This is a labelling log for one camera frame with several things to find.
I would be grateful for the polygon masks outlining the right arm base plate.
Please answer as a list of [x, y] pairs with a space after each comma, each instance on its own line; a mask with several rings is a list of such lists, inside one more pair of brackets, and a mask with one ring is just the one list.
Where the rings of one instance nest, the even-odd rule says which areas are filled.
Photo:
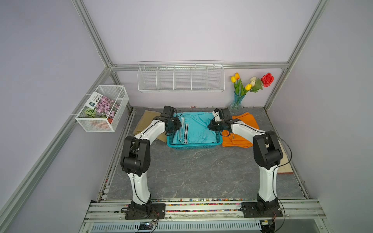
[[283, 217], [283, 212], [277, 202], [245, 202], [241, 204], [240, 211], [245, 218], [275, 218]]

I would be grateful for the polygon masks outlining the khaki long pants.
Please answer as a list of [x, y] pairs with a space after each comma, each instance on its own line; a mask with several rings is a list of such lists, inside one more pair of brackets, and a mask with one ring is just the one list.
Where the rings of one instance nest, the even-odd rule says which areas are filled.
[[161, 113], [146, 110], [138, 123], [134, 135], [137, 139], [146, 139], [150, 145], [161, 135], [164, 134], [166, 125], [162, 120], [154, 120]]

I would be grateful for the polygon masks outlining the orange pants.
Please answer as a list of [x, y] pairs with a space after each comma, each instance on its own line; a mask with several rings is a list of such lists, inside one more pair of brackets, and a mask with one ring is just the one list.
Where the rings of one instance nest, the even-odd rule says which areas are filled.
[[[241, 120], [243, 123], [253, 127], [253, 128], [256, 128], [256, 129], [259, 129], [259, 126], [254, 118], [254, 116], [250, 113], [244, 113], [242, 115], [239, 115], [239, 116], [232, 116], [232, 119], [239, 119]], [[241, 148], [249, 148], [249, 147], [252, 147], [253, 144], [246, 140], [245, 138], [237, 135], [237, 134], [230, 134], [227, 130], [224, 130], [222, 133], [222, 146], [223, 147], [233, 147], [233, 146], [236, 146], [236, 147], [241, 147]]]

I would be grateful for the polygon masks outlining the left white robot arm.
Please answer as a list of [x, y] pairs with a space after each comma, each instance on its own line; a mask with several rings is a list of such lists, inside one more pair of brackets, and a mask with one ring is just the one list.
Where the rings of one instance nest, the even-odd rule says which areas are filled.
[[143, 131], [128, 136], [123, 142], [120, 166], [130, 178], [136, 205], [149, 205], [151, 194], [148, 189], [147, 171], [151, 163], [151, 144], [164, 132], [172, 134], [181, 128], [178, 117], [155, 117]]

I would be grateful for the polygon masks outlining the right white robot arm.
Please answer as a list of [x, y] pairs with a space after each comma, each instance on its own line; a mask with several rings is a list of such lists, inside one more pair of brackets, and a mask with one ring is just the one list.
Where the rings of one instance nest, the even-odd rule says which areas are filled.
[[263, 204], [278, 204], [276, 176], [283, 158], [283, 152], [277, 134], [273, 131], [253, 128], [238, 119], [230, 121], [211, 120], [208, 129], [216, 132], [227, 130], [252, 143], [254, 160], [260, 171], [257, 199]]

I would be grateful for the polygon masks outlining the teal pants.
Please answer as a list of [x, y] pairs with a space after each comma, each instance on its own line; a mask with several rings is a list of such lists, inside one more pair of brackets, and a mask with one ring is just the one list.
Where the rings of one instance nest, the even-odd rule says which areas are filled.
[[173, 134], [171, 145], [212, 144], [217, 143], [215, 131], [208, 129], [213, 119], [209, 112], [186, 112], [178, 117], [181, 128]]

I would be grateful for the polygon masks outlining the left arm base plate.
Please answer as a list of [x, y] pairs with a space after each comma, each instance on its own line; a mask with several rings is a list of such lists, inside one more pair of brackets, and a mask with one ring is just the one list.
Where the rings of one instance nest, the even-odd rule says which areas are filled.
[[125, 219], [138, 220], [138, 219], [164, 219], [166, 213], [166, 205], [163, 203], [155, 204], [136, 204], [131, 203], [128, 205]]

